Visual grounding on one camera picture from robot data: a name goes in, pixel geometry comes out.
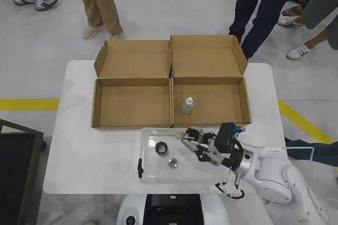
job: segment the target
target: metal ring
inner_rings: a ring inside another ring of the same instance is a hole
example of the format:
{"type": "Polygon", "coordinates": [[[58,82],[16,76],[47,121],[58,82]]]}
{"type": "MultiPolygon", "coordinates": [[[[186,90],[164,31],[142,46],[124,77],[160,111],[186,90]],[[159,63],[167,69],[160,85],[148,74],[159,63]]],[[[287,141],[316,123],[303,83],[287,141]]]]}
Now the metal ring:
{"type": "Polygon", "coordinates": [[[158,142],[155,145],[155,151],[159,156],[165,156],[168,153],[168,145],[165,142],[158,142]]]}
{"type": "Polygon", "coordinates": [[[178,160],[176,160],[175,158],[171,158],[168,161],[168,165],[169,165],[170,168],[176,169],[178,167],[178,160]]]}

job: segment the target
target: blue pants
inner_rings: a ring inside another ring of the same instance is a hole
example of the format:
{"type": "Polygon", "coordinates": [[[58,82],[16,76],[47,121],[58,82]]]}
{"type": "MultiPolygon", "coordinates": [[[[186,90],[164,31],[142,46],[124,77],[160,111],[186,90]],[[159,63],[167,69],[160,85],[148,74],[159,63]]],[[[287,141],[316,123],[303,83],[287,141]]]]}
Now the blue pants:
{"type": "MultiPolygon", "coordinates": [[[[286,0],[261,0],[253,28],[242,43],[246,59],[251,58],[276,25],[286,0]]],[[[237,0],[235,18],[229,28],[229,34],[235,35],[239,43],[246,30],[246,25],[254,13],[258,0],[237,0]]]]}
{"type": "MultiPolygon", "coordinates": [[[[338,141],[331,145],[323,143],[307,143],[302,140],[289,140],[287,147],[313,147],[315,149],[313,161],[338,167],[338,141]]],[[[309,160],[310,149],[287,149],[288,156],[294,159],[309,160]]]]}

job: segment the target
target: beige pants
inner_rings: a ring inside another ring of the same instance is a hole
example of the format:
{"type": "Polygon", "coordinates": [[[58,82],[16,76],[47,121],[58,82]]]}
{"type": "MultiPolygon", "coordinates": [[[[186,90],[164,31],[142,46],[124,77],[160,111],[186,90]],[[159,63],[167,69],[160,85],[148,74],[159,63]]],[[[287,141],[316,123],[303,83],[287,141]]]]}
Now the beige pants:
{"type": "Polygon", "coordinates": [[[83,3],[90,26],[97,28],[104,23],[112,35],[123,32],[114,0],[83,0],[83,3]]]}

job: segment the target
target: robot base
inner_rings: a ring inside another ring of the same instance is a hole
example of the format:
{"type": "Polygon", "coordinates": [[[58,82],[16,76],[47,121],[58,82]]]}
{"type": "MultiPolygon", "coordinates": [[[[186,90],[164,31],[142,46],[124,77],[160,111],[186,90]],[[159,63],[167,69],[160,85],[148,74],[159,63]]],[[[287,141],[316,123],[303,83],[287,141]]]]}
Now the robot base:
{"type": "Polygon", "coordinates": [[[219,195],[127,195],[117,225],[229,225],[219,195]]]}

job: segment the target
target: white bottle cap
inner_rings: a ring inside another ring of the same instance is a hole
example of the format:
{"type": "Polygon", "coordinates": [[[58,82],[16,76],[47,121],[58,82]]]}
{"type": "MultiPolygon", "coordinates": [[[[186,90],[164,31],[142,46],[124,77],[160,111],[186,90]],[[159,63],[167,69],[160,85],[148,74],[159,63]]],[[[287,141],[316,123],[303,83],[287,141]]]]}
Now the white bottle cap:
{"type": "Polygon", "coordinates": [[[189,98],[186,100],[186,103],[187,103],[188,105],[193,104],[193,98],[192,98],[192,97],[189,97],[189,98]]]}

